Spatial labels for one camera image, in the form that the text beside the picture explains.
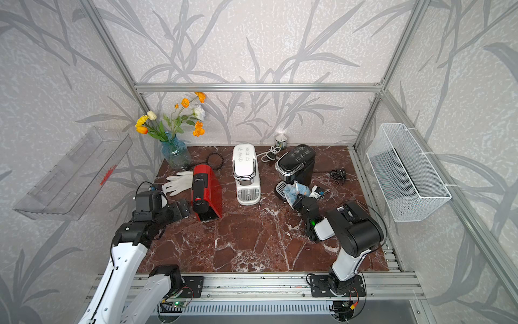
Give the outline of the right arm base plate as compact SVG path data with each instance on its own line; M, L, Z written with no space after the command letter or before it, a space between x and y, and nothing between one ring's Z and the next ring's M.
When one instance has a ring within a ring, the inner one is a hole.
M361 275L356 275L346 281L340 281L331 274L308 274L306 283L310 286L311 295L314 298L363 298L366 296L366 285Z

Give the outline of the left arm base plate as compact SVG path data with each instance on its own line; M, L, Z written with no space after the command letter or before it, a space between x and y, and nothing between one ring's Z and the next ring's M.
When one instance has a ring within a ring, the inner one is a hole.
M183 286L171 296L172 299L198 299L201 298L204 286L204 276L186 276L183 277Z

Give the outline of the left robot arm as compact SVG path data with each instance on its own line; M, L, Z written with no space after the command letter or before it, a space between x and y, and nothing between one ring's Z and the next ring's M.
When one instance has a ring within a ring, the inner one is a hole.
M134 276L151 242L167 225L190 215L189 203L182 199L160 209L146 207L150 220L135 211L131 222L123 224L113 238L110 259L101 283L80 323L145 323L165 299L183 292L184 280L177 265L155 267L137 297L125 306Z

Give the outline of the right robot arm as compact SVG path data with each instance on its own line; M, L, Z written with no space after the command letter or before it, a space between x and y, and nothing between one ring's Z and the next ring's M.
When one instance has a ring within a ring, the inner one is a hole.
M317 199L300 194L294 210L305 222L309 240L323 242L335 237L339 241L340 251L330 268L328 285L333 294L344 295L353 286L363 260L383 245L383 229L356 201L346 201L322 216Z

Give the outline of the black coffee machine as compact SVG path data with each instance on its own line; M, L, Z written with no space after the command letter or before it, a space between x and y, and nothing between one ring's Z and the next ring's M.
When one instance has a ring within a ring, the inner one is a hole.
M309 186L314 170L316 151L306 144L299 144L284 154L275 164L281 181L275 187L275 194L286 201L283 189L288 184L298 182Z

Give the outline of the blue pink patterned cloth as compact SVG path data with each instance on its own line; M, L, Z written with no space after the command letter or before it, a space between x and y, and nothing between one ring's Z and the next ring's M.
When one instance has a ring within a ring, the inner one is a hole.
M294 204L298 196L309 197L312 191L309 187L295 181L293 184L286 184L283 189L283 194L289 206L294 209Z

